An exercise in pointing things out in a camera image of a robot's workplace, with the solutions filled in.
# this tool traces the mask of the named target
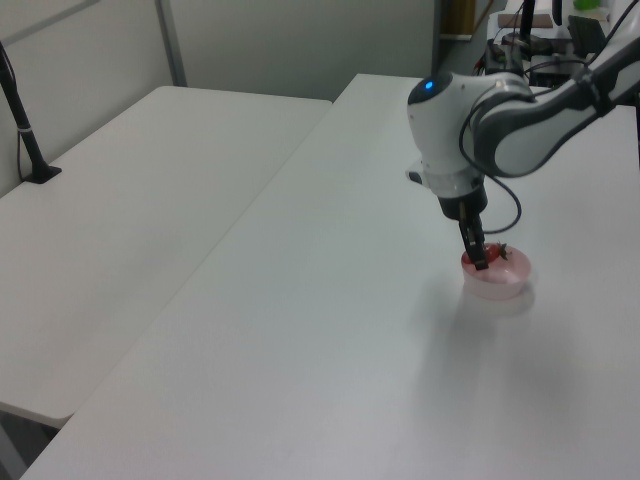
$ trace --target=gray wall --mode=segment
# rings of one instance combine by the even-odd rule
[[[43,5],[31,2],[28,8]],[[157,86],[172,84],[154,0],[100,0],[6,50],[47,161]],[[18,184],[18,174],[16,125],[0,97],[2,196]],[[29,171],[28,160],[23,165]]]
[[[190,87],[333,101],[357,73],[428,75],[440,2],[163,3]]]

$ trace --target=white table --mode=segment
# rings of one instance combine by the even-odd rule
[[[0,410],[60,427],[330,103],[160,88],[0,200]]]
[[[495,303],[405,178],[416,82],[356,77],[25,480],[635,478],[634,112],[510,182],[535,274]]]

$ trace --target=robotic arm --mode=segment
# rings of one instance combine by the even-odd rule
[[[568,139],[640,90],[640,6],[620,25],[596,60],[562,87],[534,96],[517,75],[440,74],[409,96],[409,123],[422,153],[408,172],[458,221],[476,269],[487,268],[480,213],[485,175],[520,177],[541,166]],[[473,135],[461,137],[469,122]],[[473,161],[460,150],[472,153]]]

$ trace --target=green object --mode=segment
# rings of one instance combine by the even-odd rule
[[[591,10],[600,6],[600,0],[573,0],[576,10]]]

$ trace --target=black stand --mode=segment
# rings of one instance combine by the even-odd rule
[[[38,147],[38,142],[36,142],[36,136],[31,130],[27,113],[24,111],[22,101],[18,95],[15,78],[13,77],[9,60],[2,43],[0,43],[0,83],[2,84],[2,90],[4,90],[4,95],[7,97],[9,108],[11,108],[11,113],[13,113],[13,118],[16,121],[18,131],[20,132],[20,136],[27,149],[27,153],[29,153],[33,166],[31,175],[28,175],[24,180],[25,182],[31,183],[45,183],[59,174],[62,169],[47,165],[42,158],[40,147]]]
[[[514,45],[520,48],[523,57],[531,59],[536,55],[552,55],[553,44],[546,38],[536,37],[535,35],[522,36],[518,33],[515,35],[509,33],[502,37],[502,45]]]
[[[559,5],[557,0],[554,1],[553,4],[554,7]],[[522,2],[520,33],[515,35],[510,33],[502,37],[502,45],[515,45],[519,47],[522,56],[528,57],[529,59],[534,55],[551,55],[553,53],[553,46],[549,40],[531,35],[535,7],[535,0],[525,0]]]

